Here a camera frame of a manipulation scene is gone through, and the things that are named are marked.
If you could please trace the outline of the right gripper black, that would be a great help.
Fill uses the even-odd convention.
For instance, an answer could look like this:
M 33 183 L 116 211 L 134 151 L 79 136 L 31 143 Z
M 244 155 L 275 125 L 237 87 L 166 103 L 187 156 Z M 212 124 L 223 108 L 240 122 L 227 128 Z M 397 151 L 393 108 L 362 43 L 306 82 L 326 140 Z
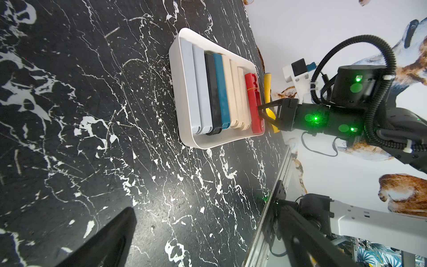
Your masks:
M 282 131 L 305 130 L 339 138 L 358 138 L 364 132 L 365 112 L 379 88 L 386 67 L 382 65 L 347 65 L 329 81 L 321 103 L 298 103 L 298 100 L 279 99 L 258 106 L 260 118 L 279 120 Z M 268 109 L 276 107 L 275 117 Z

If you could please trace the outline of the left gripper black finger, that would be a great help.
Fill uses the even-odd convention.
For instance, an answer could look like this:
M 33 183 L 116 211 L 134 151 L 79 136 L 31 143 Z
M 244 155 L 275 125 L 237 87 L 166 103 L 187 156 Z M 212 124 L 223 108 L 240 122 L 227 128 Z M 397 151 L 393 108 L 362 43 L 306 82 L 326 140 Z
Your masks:
M 132 207 L 125 208 L 96 235 L 85 242 L 59 267 L 123 267 L 129 255 L 137 219 Z

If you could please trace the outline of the teal plier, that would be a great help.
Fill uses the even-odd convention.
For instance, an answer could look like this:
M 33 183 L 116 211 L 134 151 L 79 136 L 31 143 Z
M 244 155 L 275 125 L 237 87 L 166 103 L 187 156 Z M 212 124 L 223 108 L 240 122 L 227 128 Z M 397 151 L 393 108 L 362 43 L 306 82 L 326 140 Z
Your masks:
M 231 126 L 228 95 L 226 91 L 225 72 L 223 66 L 222 55 L 218 53 L 212 54 L 215 63 L 215 72 L 220 100 L 222 129 L 228 129 Z

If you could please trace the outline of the black plier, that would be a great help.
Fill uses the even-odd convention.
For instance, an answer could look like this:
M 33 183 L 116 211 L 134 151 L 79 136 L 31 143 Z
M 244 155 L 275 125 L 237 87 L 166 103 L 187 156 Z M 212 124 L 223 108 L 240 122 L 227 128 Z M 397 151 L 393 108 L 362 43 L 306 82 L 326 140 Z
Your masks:
M 218 82 L 213 55 L 204 53 L 207 72 L 207 83 L 209 89 L 210 109 L 212 119 L 212 130 L 207 135 L 219 134 L 222 131 L 221 107 L 218 93 Z

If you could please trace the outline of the grey plier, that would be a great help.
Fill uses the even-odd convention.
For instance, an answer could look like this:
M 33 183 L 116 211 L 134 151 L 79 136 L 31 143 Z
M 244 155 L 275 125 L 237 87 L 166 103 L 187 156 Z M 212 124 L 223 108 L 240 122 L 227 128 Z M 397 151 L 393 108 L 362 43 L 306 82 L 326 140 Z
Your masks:
M 195 63 L 193 57 L 192 43 L 180 39 L 183 70 L 186 82 L 187 97 L 189 100 L 191 132 L 199 134 L 202 130 L 199 99 L 196 83 Z
M 209 133 L 213 129 L 207 69 L 204 50 L 196 45 L 192 45 L 192 52 L 201 119 L 201 129 L 197 132 L 197 135 L 202 135 Z

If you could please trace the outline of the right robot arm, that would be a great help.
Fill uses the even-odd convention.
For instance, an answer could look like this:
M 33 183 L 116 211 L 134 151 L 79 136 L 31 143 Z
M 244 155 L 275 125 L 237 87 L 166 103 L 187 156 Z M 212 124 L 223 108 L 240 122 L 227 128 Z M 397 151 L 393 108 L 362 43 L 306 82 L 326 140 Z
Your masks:
M 346 147 L 345 141 L 331 137 L 308 136 L 308 143 L 317 149 L 334 144 L 337 152 L 326 155 L 309 152 L 303 147 L 301 130 L 284 133 L 291 150 L 290 177 L 281 180 L 275 206 L 288 205 L 297 211 L 307 206 L 313 217 L 331 209 L 322 207 L 327 197 L 347 204 L 347 212 L 355 208 L 385 212 L 389 217 L 420 217 L 427 220 L 427 176 L 380 148 L 359 142 Z

